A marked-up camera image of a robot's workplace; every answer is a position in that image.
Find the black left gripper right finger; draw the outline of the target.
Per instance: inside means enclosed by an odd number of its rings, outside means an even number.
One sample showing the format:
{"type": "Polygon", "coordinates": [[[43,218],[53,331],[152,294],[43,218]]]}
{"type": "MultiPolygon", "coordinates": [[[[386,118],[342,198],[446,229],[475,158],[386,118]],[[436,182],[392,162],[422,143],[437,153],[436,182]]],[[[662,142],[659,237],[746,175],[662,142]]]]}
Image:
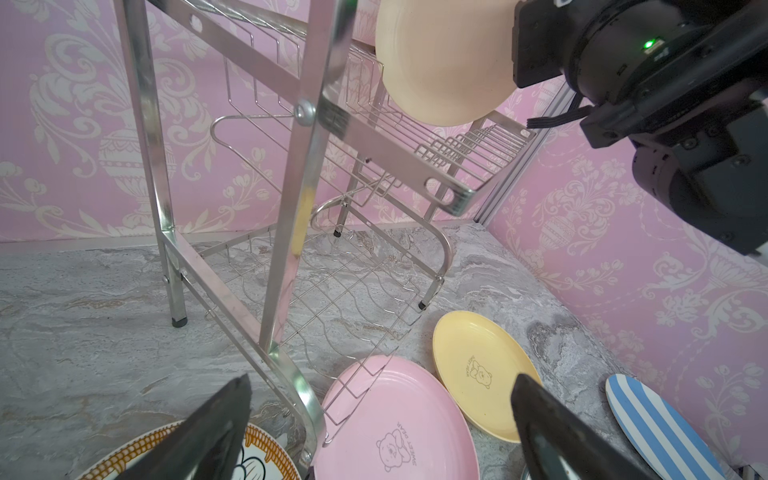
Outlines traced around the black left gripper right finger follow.
{"type": "Polygon", "coordinates": [[[601,438],[527,374],[517,376],[511,408],[532,479],[655,479],[601,438]]]}

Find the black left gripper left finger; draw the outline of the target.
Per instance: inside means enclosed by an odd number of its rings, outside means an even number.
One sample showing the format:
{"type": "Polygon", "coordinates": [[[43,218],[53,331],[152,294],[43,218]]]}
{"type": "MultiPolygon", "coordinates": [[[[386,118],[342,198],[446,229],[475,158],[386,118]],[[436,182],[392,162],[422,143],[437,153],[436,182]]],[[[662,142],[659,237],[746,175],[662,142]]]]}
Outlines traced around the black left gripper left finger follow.
{"type": "Polygon", "coordinates": [[[229,381],[120,479],[230,479],[250,414],[246,374],[229,381]]]}

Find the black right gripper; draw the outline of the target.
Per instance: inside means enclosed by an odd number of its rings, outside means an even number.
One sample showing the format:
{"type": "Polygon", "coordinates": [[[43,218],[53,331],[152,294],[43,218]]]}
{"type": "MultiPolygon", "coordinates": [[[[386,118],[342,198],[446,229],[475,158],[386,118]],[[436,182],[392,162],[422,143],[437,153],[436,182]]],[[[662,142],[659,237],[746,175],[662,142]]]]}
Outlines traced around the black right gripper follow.
{"type": "Polygon", "coordinates": [[[578,89],[572,57],[584,22],[584,1],[520,1],[512,27],[516,85],[525,88],[564,75],[578,89]]]}

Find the cream beige plate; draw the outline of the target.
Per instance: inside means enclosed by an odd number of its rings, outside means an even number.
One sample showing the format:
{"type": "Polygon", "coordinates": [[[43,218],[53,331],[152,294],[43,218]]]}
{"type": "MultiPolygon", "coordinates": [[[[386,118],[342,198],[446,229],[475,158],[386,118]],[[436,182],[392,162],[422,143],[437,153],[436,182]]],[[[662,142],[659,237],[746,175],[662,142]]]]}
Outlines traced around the cream beige plate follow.
{"type": "Polygon", "coordinates": [[[391,99],[412,119],[473,122],[517,89],[515,1],[388,0],[379,5],[377,60],[391,99]]]}

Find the yellow bear plate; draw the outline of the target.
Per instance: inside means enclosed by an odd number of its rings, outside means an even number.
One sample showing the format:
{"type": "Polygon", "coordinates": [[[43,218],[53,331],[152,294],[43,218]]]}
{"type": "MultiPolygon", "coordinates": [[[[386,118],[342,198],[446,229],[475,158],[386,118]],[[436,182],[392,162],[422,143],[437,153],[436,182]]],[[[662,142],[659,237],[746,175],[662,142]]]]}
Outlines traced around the yellow bear plate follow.
{"type": "Polygon", "coordinates": [[[452,311],[434,328],[432,352],[439,379],[467,420],[499,440],[518,443],[514,384],[520,374],[541,378],[513,337],[480,314],[452,311]]]}

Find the pink bear plate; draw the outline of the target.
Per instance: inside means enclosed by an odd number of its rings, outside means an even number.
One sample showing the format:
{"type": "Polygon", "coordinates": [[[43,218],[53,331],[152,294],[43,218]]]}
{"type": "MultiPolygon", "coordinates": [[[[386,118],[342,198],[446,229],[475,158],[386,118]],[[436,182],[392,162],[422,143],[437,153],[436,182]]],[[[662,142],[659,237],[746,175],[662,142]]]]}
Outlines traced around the pink bear plate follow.
{"type": "Polygon", "coordinates": [[[479,462],[460,409],[414,362],[375,355],[353,363],[323,399],[326,432],[317,479],[477,479],[479,462]]]}

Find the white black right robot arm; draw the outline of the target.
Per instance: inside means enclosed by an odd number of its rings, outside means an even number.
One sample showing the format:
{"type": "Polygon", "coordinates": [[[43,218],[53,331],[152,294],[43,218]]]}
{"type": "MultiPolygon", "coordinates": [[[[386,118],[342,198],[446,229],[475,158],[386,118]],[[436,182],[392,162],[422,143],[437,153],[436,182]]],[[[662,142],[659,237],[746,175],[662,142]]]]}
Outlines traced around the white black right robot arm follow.
{"type": "Polygon", "coordinates": [[[751,1],[523,1],[514,80],[563,76],[595,149],[634,146],[632,172],[681,220],[767,259],[767,5],[751,1]]]}

